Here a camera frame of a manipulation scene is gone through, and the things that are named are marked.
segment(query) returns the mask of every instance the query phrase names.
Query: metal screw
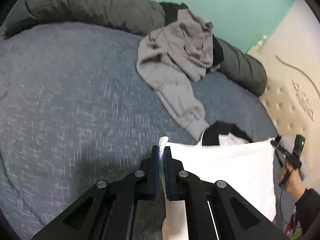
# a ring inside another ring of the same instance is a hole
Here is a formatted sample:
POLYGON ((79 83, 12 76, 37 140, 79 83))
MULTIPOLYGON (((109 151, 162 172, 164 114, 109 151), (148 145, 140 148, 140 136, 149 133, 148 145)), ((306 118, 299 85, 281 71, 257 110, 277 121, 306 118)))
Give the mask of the metal screw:
POLYGON ((217 186, 220 187, 220 188, 224 188, 224 187, 227 186, 227 184, 226 184, 225 181, 219 180, 219 181, 217 182, 217 186))
POLYGON ((142 177, 144 176, 144 171, 136 171, 134 174, 136 175, 136 177, 142 177))
POLYGON ((189 175, 189 173, 188 173, 187 171, 179 171, 179 176, 180 176, 180 177, 185 178, 185 177, 187 177, 188 175, 189 175))
POLYGON ((98 188, 103 188, 107 185, 107 183, 104 180, 100 180, 97 182, 97 187, 98 188))

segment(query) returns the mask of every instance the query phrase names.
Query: blue textured fabric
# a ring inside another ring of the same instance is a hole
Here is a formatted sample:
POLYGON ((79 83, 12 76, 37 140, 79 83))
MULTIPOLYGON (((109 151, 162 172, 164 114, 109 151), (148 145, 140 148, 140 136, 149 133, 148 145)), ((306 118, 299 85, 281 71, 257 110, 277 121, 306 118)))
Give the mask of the blue textured fabric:
MULTIPOLYGON (((62 23, 0 42, 0 208, 23 240, 96 181, 134 171, 161 136, 195 143, 138 76, 141 39, 62 23)), ((235 123, 254 141, 276 135, 258 98, 224 75, 192 86, 209 124, 235 123)), ((161 239, 164 217, 163 194, 140 203, 136 239, 161 239)))

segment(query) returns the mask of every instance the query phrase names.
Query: gray cloth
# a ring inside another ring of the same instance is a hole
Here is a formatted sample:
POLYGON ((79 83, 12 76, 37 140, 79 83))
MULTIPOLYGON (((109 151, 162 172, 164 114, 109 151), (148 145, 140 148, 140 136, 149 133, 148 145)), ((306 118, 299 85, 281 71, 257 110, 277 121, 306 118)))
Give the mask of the gray cloth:
POLYGON ((171 117, 198 140, 209 126, 188 78, 197 82, 212 66, 212 23, 180 9, 176 22, 152 31, 139 45, 137 71, 171 117))
POLYGON ((147 35, 164 26, 162 6, 150 0, 18 0, 0 33, 9 38, 41 23, 80 21, 147 35))
MULTIPOLYGON (((97 180, 117 181, 137 169, 161 136, 195 143, 137 74, 141 39, 61 23, 0 41, 0 208, 22 240, 97 180)), ((210 124, 234 123, 255 142, 277 135, 259 99, 223 74, 191 85, 210 124)), ((275 158, 277 202, 279 171, 275 158)), ((294 203, 286 192, 282 208, 288 220, 294 203)), ((164 217, 163 193, 138 203, 135 239, 162 239, 164 217)), ((284 224, 279 210, 275 223, 284 224)))
POLYGON ((218 39, 218 42, 224 56, 218 71, 257 97, 261 96, 267 85, 267 74, 263 65, 226 41, 218 39))

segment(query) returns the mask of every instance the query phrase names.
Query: teal wall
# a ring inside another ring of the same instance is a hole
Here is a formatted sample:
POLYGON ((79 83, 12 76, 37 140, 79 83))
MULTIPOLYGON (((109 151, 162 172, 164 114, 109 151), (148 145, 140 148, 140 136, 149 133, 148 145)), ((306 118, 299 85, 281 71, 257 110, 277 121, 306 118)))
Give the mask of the teal wall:
POLYGON ((294 0, 155 0, 186 3, 197 15, 211 20, 213 33, 246 52, 270 36, 294 0))

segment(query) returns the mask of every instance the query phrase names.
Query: black sleeve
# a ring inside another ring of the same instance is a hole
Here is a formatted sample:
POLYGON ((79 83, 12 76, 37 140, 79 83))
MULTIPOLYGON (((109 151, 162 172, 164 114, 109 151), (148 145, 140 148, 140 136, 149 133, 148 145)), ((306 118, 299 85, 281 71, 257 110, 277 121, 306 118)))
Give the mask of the black sleeve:
POLYGON ((306 234, 320 212, 320 195, 313 189, 306 189, 296 202, 296 211, 302 232, 306 234))

